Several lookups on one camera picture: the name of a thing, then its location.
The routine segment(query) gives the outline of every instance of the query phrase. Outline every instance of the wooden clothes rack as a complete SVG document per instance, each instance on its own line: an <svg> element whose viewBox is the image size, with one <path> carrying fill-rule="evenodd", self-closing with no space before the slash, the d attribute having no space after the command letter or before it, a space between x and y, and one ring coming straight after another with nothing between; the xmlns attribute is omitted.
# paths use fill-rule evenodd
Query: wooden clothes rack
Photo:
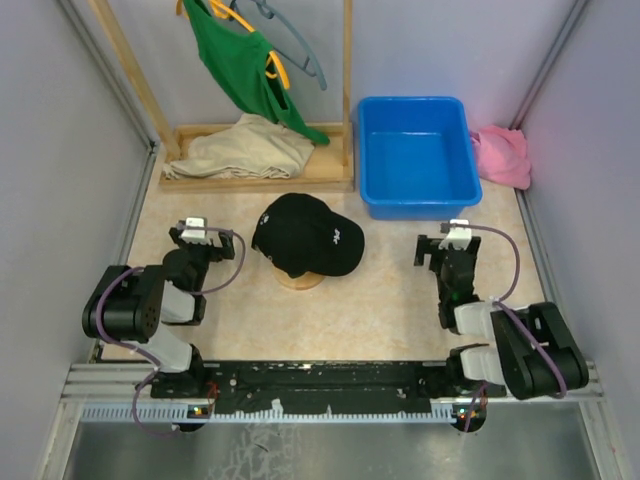
<svg viewBox="0 0 640 480"><path fill-rule="evenodd" d="M122 68L133 86L160 140L167 149L166 162L186 158L194 138L210 135L231 127L226 124L180 125L172 131L131 45L109 5L108 0L88 0ZM171 192L350 192L354 189L353 135L350 122L351 105L351 31L353 0L344 1L342 122L309 124L331 139L317 146L302 174L290 179L245 178L160 178L163 190Z"/></svg>

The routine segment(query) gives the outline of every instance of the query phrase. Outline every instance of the folded beige towel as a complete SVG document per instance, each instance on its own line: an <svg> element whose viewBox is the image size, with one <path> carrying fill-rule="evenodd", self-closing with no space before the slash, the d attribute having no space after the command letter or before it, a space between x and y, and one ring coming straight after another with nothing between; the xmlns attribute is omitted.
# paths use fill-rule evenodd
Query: folded beige towel
<svg viewBox="0 0 640 480"><path fill-rule="evenodd" d="M292 178L313 149L299 133L245 113L228 130L194 139L187 159L166 164L164 172L169 178Z"/></svg>

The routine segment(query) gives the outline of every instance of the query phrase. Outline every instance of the green shirt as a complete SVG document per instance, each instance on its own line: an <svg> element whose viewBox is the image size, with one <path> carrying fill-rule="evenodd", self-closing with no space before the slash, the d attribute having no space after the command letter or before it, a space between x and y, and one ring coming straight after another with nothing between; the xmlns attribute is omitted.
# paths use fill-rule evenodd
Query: green shirt
<svg viewBox="0 0 640 480"><path fill-rule="evenodd" d="M273 46L260 32L235 33L211 16L202 0L184 0L200 59L236 106L282 123L311 141L326 145L329 137L308 127L278 78L265 75ZM266 68L275 73L273 62Z"/></svg>

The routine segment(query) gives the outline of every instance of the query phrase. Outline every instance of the wooden rack base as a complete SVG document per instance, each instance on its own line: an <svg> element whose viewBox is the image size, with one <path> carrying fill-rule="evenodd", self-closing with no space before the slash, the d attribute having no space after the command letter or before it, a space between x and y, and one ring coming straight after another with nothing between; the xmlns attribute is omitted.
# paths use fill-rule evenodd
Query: wooden rack base
<svg viewBox="0 0 640 480"><path fill-rule="evenodd" d="M331 139L327 146L318 146L299 177L289 179L257 178L181 178L160 177L160 187L166 192L352 192L354 190L353 142L351 128L342 123L310 124ZM182 158L187 158L191 141L200 136L226 130L231 125L183 125L175 130ZM343 150L346 135L347 149ZM166 162L176 160L171 153Z"/></svg>

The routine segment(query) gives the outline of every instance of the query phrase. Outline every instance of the cable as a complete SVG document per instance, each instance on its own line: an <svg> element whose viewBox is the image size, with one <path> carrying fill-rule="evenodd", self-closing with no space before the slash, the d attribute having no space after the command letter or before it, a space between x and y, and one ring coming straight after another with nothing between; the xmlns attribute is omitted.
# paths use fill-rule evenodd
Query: cable
<svg viewBox="0 0 640 480"><path fill-rule="evenodd" d="M482 392L482 397L480 397L480 409L481 410L486 410L488 403L489 403L489 395L487 394L487 391L485 390L484 392Z"/></svg>
<svg viewBox="0 0 640 480"><path fill-rule="evenodd" d="M471 426L471 417L473 416L473 407L475 406L478 397L482 396L488 386L488 382L482 382L480 388L478 388L478 390L473 393L473 396L471 397L471 403L469 404L469 410L467 411L467 418L464 421L464 433L469 433L469 427Z"/></svg>
<svg viewBox="0 0 640 480"><path fill-rule="evenodd" d="M207 382L207 385L210 387L209 393L207 393L207 404L209 405L209 416L211 416L213 413L213 406L218 401L219 390L217 383Z"/></svg>
<svg viewBox="0 0 640 480"><path fill-rule="evenodd" d="M518 245L516 244L516 241L513 239L513 237L511 237L511 235L509 235L506 232L503 232L498 228L485 227L484 225L467 225L463 223L450 223L450 222L444 223L443 225L446 225L449 228L470 228L470 229L484 230L485 232L495 233L505 238L511 244L511 248L513 248L513 254L516 259L516 270L513 275L513 281L511 282L511 286L509 287L509 290L507 290L506 293L498 299L498 301L504 302L507 298L509 298L513 293L513 291L516 289L516 285L518 284L518 280L520 279L520 250L518 250Z"/></svg>
<svg viewBox="0 0 640 480"><path fill-rule="evenodd" d="M553 376L556 377L556 381L560 387L560 392L557 395L554 395L555 398L564 398L567 395L567 382L565 381L560 369L555 364L555 362L551 359L549 354L542 348L542 345L535 339L535 337L531 334L527 327L524 326L522 321L518 318L518 316L507 307L504 303L500 301L493 302L494 305L498 306L507 316L511 319L511 321L515 324L516 328L520 330L520 333L524 335L529 343L533 346L533 348L540 354L542 359L545 361Z"/></svg>
<svg viewBox="0 0 640 480"><path fill-rule="evenodd" d="M190 227L185 225L184 223L178 223L176 225L176 228L178 230L205 230L207 232L226 233L227 235L236 237L238 240L240 240L240 244L242 245L242 253L240 254L240 262L238 263L238 268L236 268L236 271L233 272L233 275L231 275L229 280L218 285L217 287L213 287L208 290L202 290L201 292L185 292L185 293L189 293L190 295L208 295L210 293L214 293L219 290L222 290L224 287L227 287L231 282L233 282L238 277L238 275L240 274L240 270L242 270L242 266L244 265L244 259L247 254L247 244L245 243L244 238L242 238L242 236L239 233L236 233L233 230L226 230L224 228L218 228L218 227Z"/></svg>
<svg viewBox="0 0 640 480"><path fill-rule="evenodd" d="M128 350L137 352L154 365L153 371L151 371L151 373L149 373L149 375L147 375L145 379L142 380L142 382L140 382L136 387L136 391L133 394L133 401L131 403L131 413L133 414L133 421L142 431L144 431L145 433L148 433L149 435L153 435L154 437L166 438L166 437L171 437L175 435L176 433L178 433L178 430L172 430L170 432L156 432L154 430L150 430L147 427L145 427L144 424L140 421L140 417L138 417L138 399L140 398L140 393L142 393L142 390L151 383L151 381L153 380L153 377L156 376L156 372L160 368L162 363L155 355L153 355L150 352L147 352L145 349L136 347L135 345L131 345L130 343L120 342L112 338L106 332L104 328L104 322L103 322L104 304L106 303L109 295L111 295L111 293L116 289L116 287L120 285L126 278L142 270L144 270L143 267L130 268L123 274L119 275L113 282L109 284L109 286L105 289L105 291L100 296L100 299L98 300L98 306L96 307L96 327L98 328L98 333L100 334L100 338L102 338L102 340L104 340L106 343L117 345L119 347L123 347Z"/></svg>

